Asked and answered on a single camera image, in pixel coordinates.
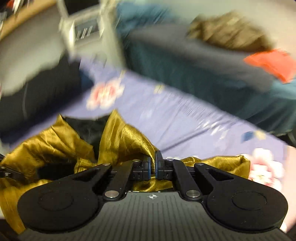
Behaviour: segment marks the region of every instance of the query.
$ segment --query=bed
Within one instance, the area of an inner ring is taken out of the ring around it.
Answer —
[[[192,95],[131,71],[104,66],[88,58],[82,58],[80,70],[83,78],[94,80],[95,85],[65,106],[60,111],[63,116],[96,118],[117,109],[125,122],[146,135],[165,158],[205,159],[217,155],[251,155],[255,148],[269,149],[286,172],[280,180],[281,191],[289,203],[285,224],[288,228],[293,225],[296,218],[293,147]],[[105,98],[98,98],[102,92],[107,93]],[[49,127],[57,115],[58,112],[29,128],[10,148]]]
[[[243,63],[248,53],[186,40],[188,27],[158,24],[131,31],[124,41],[129,68],[275,135],[295,127],[296,80],[282,84],[267,73],[254,73],[261,70]],[[263,86],[266,77],[268,87]]]

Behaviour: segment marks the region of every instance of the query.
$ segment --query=floral pattern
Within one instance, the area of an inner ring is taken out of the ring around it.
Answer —
[[[284,176],[283,164],[273,160],[270,150],[256,148],[252,155],[243,155],[251,162],[249,180],[281,191],[279,179]]]
[[[121,78],[99,83],[92,88],[86,107],[89,110],[97,107],[108,109],[114,105],[116,98],[122,96],[123,90],[124,85],[121,84]]]

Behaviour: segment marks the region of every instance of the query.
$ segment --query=black fabric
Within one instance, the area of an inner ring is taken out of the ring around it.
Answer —
[[[96,160],[99,158],[99,148],[103,131],[105,129],[109,115],[97,120],[80,120],[64,117],[64,120],[77,132],[80,138],[94,148]]]
[[[132,31],[128,40],[140,42],[165,50],[190,61],[194,66],[231,80],[242,80],[260,92],[267,92],[277,79],[262,68],[250,66],[244,58],[250,53],[231,51],[201,40],[188,39],[189,25],[156,24]]]
[[[86,8],[98,5],[100,0],[64,0],[68,14],[72,15]]]
[[[55,113],[83,90],[79,62],[68,62],[64,55],[59,64],[41,71],[18,92],[0,100],[0,137],[11,143],[9,136],[20,134],[30,126]]]
[[[287,145],[296,147],[296,142],[295,142],[295,137],[293,136],[293,132],[290,132],[286,135],[279,136],[278,138],[286,142]]]
[[[6,7],[9,0],[0,0],[0,9],[3,10],[3,8]]]
[[[38,179],[58,180],[74,174],[75,159],[64,159],[43,154],[47,164],[37,170]]]
[[[0,219],[0,241],[20,241],[5,219]]]
[[[96,120],[81,120],[63,117],[80,138],[93,146],[95,159],[99,158],[99,148],[103,131],[109,115]],[[44,156],[48,161],[46,165],[37,170],[39,179],[57,180],[74,174],[76,161],[74,159],[61,159],[55,156]]]

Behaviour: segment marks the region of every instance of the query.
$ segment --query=logo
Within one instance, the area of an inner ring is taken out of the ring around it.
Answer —
[[[155,194],[151,194],[151,195],[149,195],[148,197],[151,198],[151,199],[155,199],[155,198],[157,198],[158,196],[156,196]]]

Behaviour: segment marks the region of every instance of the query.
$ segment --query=gray fabric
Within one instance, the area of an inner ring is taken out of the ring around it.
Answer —
[[[187,39],[188,25],[157,24],[132,31],[128,38],[167,50],[185,58],[198,68],[232,80],[242,80],[257,91],[267,92],[277,79],[261,68],[246,64],[250,53],[211,46],[197,39]]]
[[[296,79],[283,85],[274,81],[260,93],[241,80],[231,80],[197,68],[169,51],[131,41],[125,49],[127,63],[140,75],[175,87],[259,128],[282,135],[296,124]]]

